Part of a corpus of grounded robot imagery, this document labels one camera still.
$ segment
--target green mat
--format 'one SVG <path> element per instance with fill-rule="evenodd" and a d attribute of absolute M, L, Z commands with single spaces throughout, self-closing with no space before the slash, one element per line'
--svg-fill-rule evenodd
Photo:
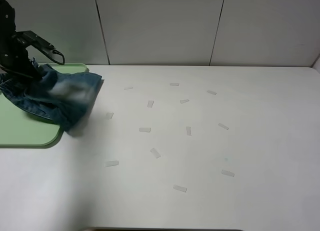
<path fill-rule="evenodd" d="M 51 66 L 64 74 L 86 72 L 87 66 L 81 63 Z M 49 120 L 29 114 L 14 106 L 0 92 L 0 148 L 46 148 L 55 143 L 62 130 Z"/>

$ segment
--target white paper strip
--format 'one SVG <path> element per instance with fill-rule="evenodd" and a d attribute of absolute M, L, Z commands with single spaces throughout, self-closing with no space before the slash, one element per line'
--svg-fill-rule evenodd
<path fill-rule="evenodd" d="M 186 128 L 186 134 L 188 136 L 191 136 L 191 127 L 185 127 Z"/>
<path fill-rule="evenodd" d="M 151 132 L 151 128 L 150 127 L 141 127 L 140 132 L 146 132 L 146 133 L 150 133 Z"/>
<path fill-rule="evenodd" d="M 180 104 L 184 104 L 186 102 L 189 102 L 189 99 L 180 100 Z"/>
<path fill-rule="evenodd" d="M 221 128 L 224 128 L 224 129 L 226 129 L 226 130 L 229 129 L 227 126 L 223 125 L 222 123 L 219 123 L 218 126 L 220 126 Z"/>
<path fill-rule="evenodd" d="M 222 172 L 221 172 L 223 175 L 227 175 L 227 176 L 230 176 L 230 177 L 234 177 L 235 174 L 233 172 L 229 172 L 229 171 L 226 171 L 226 170 L 223 170 L 222 169 Z"/>
<path fill-rule="evenodd" d="M 112 119 L 113 115 L 114 115 L 113 112 L 107 112 L 105 118 L 106 118 L 107 120 L 110 120 L 110 119 Z"/>
<path fill-rule="evenodd" d="M 216 94 L 217 94 L 216 92 L 211 91 L 211 90 L 208 90 L 207 92 L 208 92 L 209 94 L 212 94 L 212 95 L 216 95 Z"/>
<path fill-rule="evenodd" d="M 104 163 L 104 166 L 105 167 L 111 167 L 111 166 L 116 166 L 116 165 L 118 165 L 119 164 L 119 161 L 106 161 L 105 163 Z"/>
<path fill-rule="evenodd" d="M 150 152 L 153 154 L 153 156 L 156 159 L 161 157 L 161 155 L 158 153 L 158 151 L 155 148 L 151 149 Z"/>
<path fill-rule="evenodd" d="M 155 101 L 149 100 L 148 101 L 148 108 L 152 108 L 152 106 L 154 105 Z"/>
<path fill-rule="evenodd" d="M 178 186 L 178 185 L 173 185 L 173 189 L 181 191 L 181 192 L 184 192 L 184 193 L 187 192 L 187 188 L 186 187 L 181 187 L 181 186 Z"/>

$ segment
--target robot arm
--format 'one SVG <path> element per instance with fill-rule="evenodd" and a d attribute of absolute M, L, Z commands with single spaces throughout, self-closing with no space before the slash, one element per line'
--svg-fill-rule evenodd
<path fill-rule="evenodd" d="M 31 64 L 28 46 L 33 46 L 54 63 L 65 64 L 64 55 L 32 31 L 16 32 L 15 9 L 6 0 L 0 0 L 0 68 L 24 80 L 41 80 L 42 77 Z M 62 57 L 62 62 L 53 58 Z"/>

